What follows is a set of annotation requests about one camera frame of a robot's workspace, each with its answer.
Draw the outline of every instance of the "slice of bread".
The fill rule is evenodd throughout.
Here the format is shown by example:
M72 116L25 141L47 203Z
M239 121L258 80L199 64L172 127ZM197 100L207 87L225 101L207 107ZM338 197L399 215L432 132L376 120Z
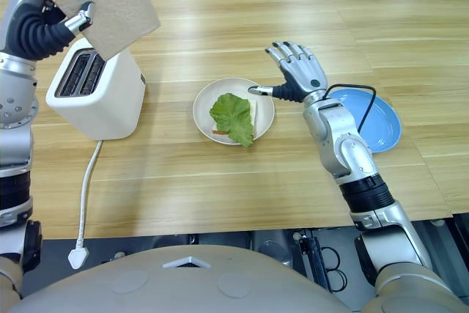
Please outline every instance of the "slice of bread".
M151 0L53 0L72 17L86 1L95 3L93 24L82 34L104 60L154 31L160 22Z
M256 101L254 99L249 99L249 108L250 108L249 114L251 115L251 124L252 124L252 127L253 127L253 135L255 136L256 135L256 110L257 110L257 105L256 105ZM215 135L227 135L228 134L227 132L219 131L216 122L214 122L214 124L212 126L212 133L214 133Z

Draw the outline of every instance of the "lettuce leaf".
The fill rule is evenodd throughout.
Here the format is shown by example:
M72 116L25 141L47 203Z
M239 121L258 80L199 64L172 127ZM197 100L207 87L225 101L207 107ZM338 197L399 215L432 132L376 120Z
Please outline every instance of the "lettuce leaf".
M210 116L216 121L219 131L227 132L229 138L249 147L253 144L254 132L250 110L249 100L226 93L218 97L210 109Z

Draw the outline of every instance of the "black cable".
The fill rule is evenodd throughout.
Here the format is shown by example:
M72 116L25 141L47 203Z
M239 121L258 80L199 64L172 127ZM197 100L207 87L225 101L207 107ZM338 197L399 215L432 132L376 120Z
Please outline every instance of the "black cable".
M348 280L347 280L347 276L345 275L345 273L340 270L340 269L335 269L335 270L330 270L328 271L328 273L330 273L331 271L333 272L336 272L338 273L338 275L341 277L342 279L342 286L337 289L337 290L333 290L333 289L330 289L331 292L341 292L341 291L344 291L345 290L345 287L347 287L347 285L349 284Z
M373 86L366 86L363 84L333 84L325 91L324 97L322 97L322 99L325 100L328 97L329 92L336 87L369 89L370 91L373 92L372 99L370 100L368 108L366 108L365 114L361 118L360 125L358 126L358 129L357 129L358 133L360 133L361 128L363 127L363 124L365 123L365 120L366 120L366 117L368 116L369 111L372 110L374 99L376 98L376 89L374 89Z
M340 276L341 280L342 280L342 286L340 286L340 288L338 288L337 290L333 290L332 288L330 288L330 291L331 292L341 292L341 291L344 291L345 290L345 287L347 287L348 285L348 279L347 279L347 276L345 275L345 273L339 269L339 266L340 266L340 255L338 253L338 251L330 246L324 246L324 247L321 247L321 252L324 251L325 249L328 249L330 251L332 251L336 257L337 257L337 264L335 267L333 268L326 268L325 269L325 272L327 273L327 275L329 275L329 273L332 273L332 272L335 272L335 273L338 273L338 275Z
M325 249L328 249L328 250L332 251L337 257L336 266L333 267L333 268L326 268L326 271L336 270L340 266L340 256L339 256L338 251L336 249L332 248L332 247L329 247L329 246L321 247L321 251L324 251Z

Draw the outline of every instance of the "toaster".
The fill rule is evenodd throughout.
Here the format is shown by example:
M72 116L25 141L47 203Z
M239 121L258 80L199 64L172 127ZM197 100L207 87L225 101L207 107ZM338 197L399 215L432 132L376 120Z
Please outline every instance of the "toaster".
M145 78L129 49L104 61L83 38L68 51L46 103L94 140L123 139L137 126Z

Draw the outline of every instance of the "plug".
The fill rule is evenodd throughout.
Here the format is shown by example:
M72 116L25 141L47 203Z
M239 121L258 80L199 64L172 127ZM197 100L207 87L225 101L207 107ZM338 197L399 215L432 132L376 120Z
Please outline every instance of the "plug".
M75 248L68 254L68 262L73 269L80 269L88 258L89 252L87 248Z

